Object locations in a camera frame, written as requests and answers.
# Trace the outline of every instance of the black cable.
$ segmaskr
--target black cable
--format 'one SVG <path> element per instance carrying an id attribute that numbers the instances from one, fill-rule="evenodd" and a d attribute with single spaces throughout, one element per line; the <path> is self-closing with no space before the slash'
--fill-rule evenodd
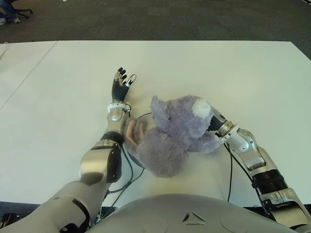
<path id="1" fill-rule="evenodd" d="M 144 117 L 145 115 L 148 115 L 148 114 L 151 114 L 151 113 L 143 114 L 143 115 L 141 115 L 140 117 L 138 117 L 138 119 L 141 118 L 141 117 Z"/>
<path id="2" fill-rule="evenodd" d="M 143 174 L 144 170 L 145 170 L 145 169 L 143 168 L 142 171 L 141 171 L 141 173 L 140 173 L 133 181 L 131 181 L 130 184 L 129 184 L 128 186 L 130 186 L 131 183 L 133 183 L 133 182 L 136 181 L 139 177 L 141 177 L 141 175 Z M 127 186 L 125 189 L 123 189 L 122 192 L 118 195 L 118 197 L 117 197 L 117 198 L 115 199 L 115 201 L 112 203 L 112 205 L 111 205 L 110 208 L 107 210 L 106 214 L 103 216 L 102 219 L 104 219 L 104 218 L 107 216 L 107 214 L 109 213 L 109 211 L 110 211 L 110 210 L 113 208 L 113 206 L 117 203 L 117 201 L 118 201 L 119 198 L 121 197 L 122 193 L 128 188 L 128 186 Z"/>
<path id="3" fill-rule="evenodd" d="M 135 180 L 137 180 L 139 177 L 141 177 L 141 175 L 143 174 L 143 172 L 144 172 L 144 168 L 141 170 L 141 173 L 139 174 L 139 176 L 137 176 L 135 179 L 133 179 L 133 181 L 132 181 L 132 183 L 135 181 Z"/>
<path id="4" fill-rule="evenodd" d="M 237 162 L 237 164 L 242 168 L 242 170 L 244 171 L 244 173 L 247 175 L 248 179 L 251 181 L 251 183 L 253 183 L 253 179 L 250 177 L 250 175 L 248 174 L 248 172 L 245 170 L 245 168 L 243 167 L 243 165 L 237 160 L 237 158 L 232 154 L 231 149 L 230 149 L 230 145 L 227 143 L 224 144 L 225 148 L 227 149 L 227 151 L 229 152 L 230 156 L 232 156 L 232 158 L 235 160 L 235 162 Z"/>
<path id="5" fill-rule="evenodd" d="M 248 179 L 251 181 L 251 183 L 253 183 L 253 179 L 251 178 L 251 176 L 248 174 L 248 172 L 245 170 L 245 168 L 242 166 L 242 164 L 237 160 L 237 158 L 232 154 L 231 149 L 230 149 L 230 145 L 227 143 L 224 143 L 225 148 L 227 149 L 227 151 L 229 152 L 230 156 L 235 160 L 235 162 L 237 162 L 237 164 L 240 166 L 240 168 L 242 168 L 242 170 L 244 171 L 244 173 L 247 175 Z M 257 190 L 257 188 L 255 188 L 257 197 L 259 199 L 259 202 L 263 208 L 263 210 L 265 211 L 266 215 L 270 215 L 269 211 L 267 211 L 267 209 L 265 208 L 265 206 L 262 203 L 262 200 L 260 199 L 260 194 L 259 191 Z"/>
<path id="6" fill-rule="evenodd" d="M 230 185 L 229 185 L 229 194 L 228 194 L 227 202 L 229 202 L 229 200 L 230 200 L 231 186 L 232 186 L 232 155 L 231 155 L 231 153 L 229 153 L 229 154 L 230 154 L 231 165 L 230 165 Z"/>
<path id="7" fill-rule="evenodd" d="M 126 188 L 131 184 L 132 179 L 133 179 L 133 176 L 134 176 L 134 171 L 133 171 L 132 164 L 131 164 L 130 160 L 128 159 L 127 155 L 126 155 L 124 148 L 121 147 L 121 149 L 122 149 L 122 152 L 123 152 L 123 154 L 124 154 L 124 156 L 125 156 L 125 159 L 127 160 L 128 164 L 129 164 L 129 166 L 130 166 L 130 169 L 131 169 L 131 178 L 130 178 L 130 180 L 129 180 L 122 188 L 119 188 L 119 189 L 113 190 L 113 191 L 108 191 L 108 193 L 118 193 L 118 192 L 120 192 L 120 191 L 126 189 Z"/>

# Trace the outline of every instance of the shoe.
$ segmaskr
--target shoe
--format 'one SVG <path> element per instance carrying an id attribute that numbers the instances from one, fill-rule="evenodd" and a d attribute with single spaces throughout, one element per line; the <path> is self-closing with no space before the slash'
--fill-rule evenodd
<path id="1" fill-rule="evenodd" d="M 13 20 L 14 23 L 20 23 L 20 19 L 16 17 L 16 19 Z"/>
<path id="2" fill-rule="evenodd" d="M 0 18 L 0 25 L 3 25 L 6 23 L 6 19 L 5 18 Z"/>

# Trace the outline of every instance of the white table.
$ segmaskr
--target white table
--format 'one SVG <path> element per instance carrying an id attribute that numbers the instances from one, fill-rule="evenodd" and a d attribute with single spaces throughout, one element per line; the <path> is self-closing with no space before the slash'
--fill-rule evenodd
<path id="1" fill-rule="evenodd" d="M 138 76 L 127 99 L 132 116 L 149 112 L 153 95 L 204 97 L 250 130 L 288 185 L 304 203 L 311 202 L 311 61 L 290 42 L 249 41 L 57 42 L 0 110 L 1 201 L 42 203 L 78 179 L 83 154 L 107 126 L 111 83 L 120 66 Z M 172 179 L 145 172 L 117 205 L 161 193 L 225 200 L 229 162 L 220 148 L 207 156 L 192 154 L 187 169 Z M 122 168 L 123 177 L 111 189 L 127 182 L 125 161 Z M 236 164 L 231 202 L 259 204 Z"/>
<path id="2" fill-rule="evenodd" d="M 0 108 L 8 101 L 56 41 L 0 44 Z"/>

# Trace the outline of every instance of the white ear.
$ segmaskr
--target white ear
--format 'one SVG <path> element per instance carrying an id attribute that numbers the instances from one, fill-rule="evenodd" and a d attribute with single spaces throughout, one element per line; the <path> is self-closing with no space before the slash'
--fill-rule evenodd
<path id="1" fill-rule="evenodd" d="M 192 106 L 192 112 L 195 116 L 205 119 L 211 111 L 211 107 L 204 99 L 198 99 Z"/>

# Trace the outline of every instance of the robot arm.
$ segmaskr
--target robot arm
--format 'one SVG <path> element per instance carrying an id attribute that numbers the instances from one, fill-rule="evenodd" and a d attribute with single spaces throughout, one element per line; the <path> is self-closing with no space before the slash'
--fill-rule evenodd
<path id="1" fill-rule="evenodd" d="M 80 180 L 71 182 L 26 218 L 0 230 L 1 233 L 82 233 L 94 222 L 110 185 L 121 176 L 123 128 L 131 110 L 124 103 L 136 75 L 126 78 L 120 68 L 108 107 L 108 127 L 102 138 L 82 158 Z"/>
<path id="2" fill-rule="evenodd" d="M 252 178 L 252 186 L 261 195 L 265 209 L 274 219 L 297 232 L 311 232 L 311 216 L 292 188 L 289 188 L 269 154 L 257 145 L 254 136 L 239 128 L 213 109 L 214 117 L 209 128 L 218 131 L 242 160 Z"/>

